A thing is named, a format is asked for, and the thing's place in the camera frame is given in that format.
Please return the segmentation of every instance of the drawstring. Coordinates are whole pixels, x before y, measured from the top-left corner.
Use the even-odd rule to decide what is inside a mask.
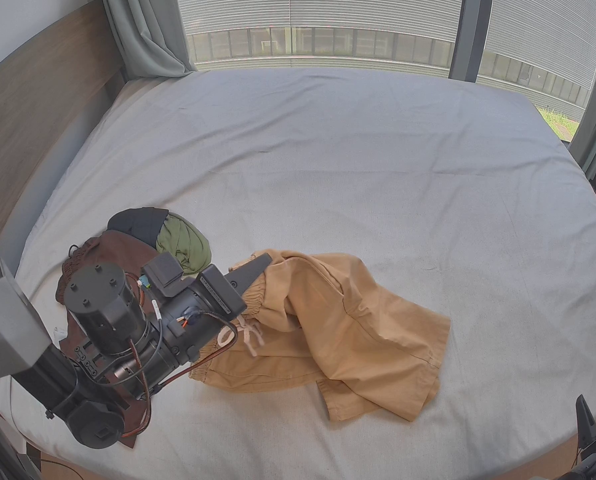
[[[245,345],[249,349],[249,353],[257,357],[258,352],[251,345],[251,334],[253,334],[258,340],[258,345],[264,345],[265,341],[262,339],[262,331],[260,330],[260,323],[257,320],[253,320],[253,323],[249,323],[242,316],[236,317],[236,329],[242,331]],[[229,341],[233,339],[233,331],[228,327],[223,327],[218,333],[218,346],[224,347]]]

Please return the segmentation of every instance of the mattress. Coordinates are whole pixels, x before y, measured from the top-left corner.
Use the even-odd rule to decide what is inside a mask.
[[[352,69],[128,84],[54,190],[17,279],[57,340],[71,244],[166,207],[225,271],[262,248],[347,252],[451,317],[440,391],[414,422],[332,423],[315,385],[230,394],[182,378],[134,449],[92,450],[15,381],[0,411],[42,450],[113,479],[473,479],[596,413],[596,196],[522,95]]]

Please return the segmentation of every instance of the clothing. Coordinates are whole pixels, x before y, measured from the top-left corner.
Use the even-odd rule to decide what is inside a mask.
[[[193,224],[172,212],[162,225],[155,248],[158,252],[171,252],[185,275],[198,274],[212,262],[209,241]]]
[[[76,249],[71,257],[62,264],[62,276],[58,283],[56,300],[64,304],[64,290],[69,284],[71,276],[85,265],[95,265],[104,262],[113,262],[119,265],[129,275],[127,281],[136,297],[139,297],[138,285],[135,282],[140,275],[141,267],[158,255],[155,249],[144,242],[129,236],[120,231],[108,230],[99,237],[90,238],[82,247]],[[145,313],[153,313],[153,306],[150,300],[145,300],[142,305]],[[60,341],[60,349],[65,356],[76,360],[74,348],[81,345],[85,340],[85,333],[82,331],[74,317],[67,311],[67,338]],[[125,416],[125,431],[137,428],[142,414],[147,408],[145,401],[136,400],[122,386],[114,388],[126,401],[129,408],[123,410]],[[133,447],[136,436],[120,439],[121,443]]]
[[[414,420],[439,388],[450,321],[377,284],[342,253],[257,252],[272,264],[244,294],[260,324],[252,356],[243,340],[190,376],[232,392],[316,381],[332,420],[385,408]],[[217,349],[216,340],[201,356]]]
[[[169,210],[162,208],[129,208],[109,219],[107,229],[121,231],[156,248],[156,240]]]

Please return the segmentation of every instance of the grass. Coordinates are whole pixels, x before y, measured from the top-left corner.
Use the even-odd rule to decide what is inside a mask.
[[[577,130],[578,125],[580,123],[577,123],[576,121],[571,121],[571,119],[569,119],[564,114],[553,112],[544,108],[538,108],[538,112],[542,114],[544,121],[546,121],[547,124],[551,126],[551,130],[553,130],[556,133],[556,135],[560,137],[561,140],[567,142],[571,141],[571,138],[574,136],[575,131]],[[563,127],[567,133],[556,125]]]

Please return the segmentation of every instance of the wooden headboard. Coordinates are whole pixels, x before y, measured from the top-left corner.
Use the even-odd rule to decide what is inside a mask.
[[[0,235],[38,165],[122,66],[102,0],[0,63]]]

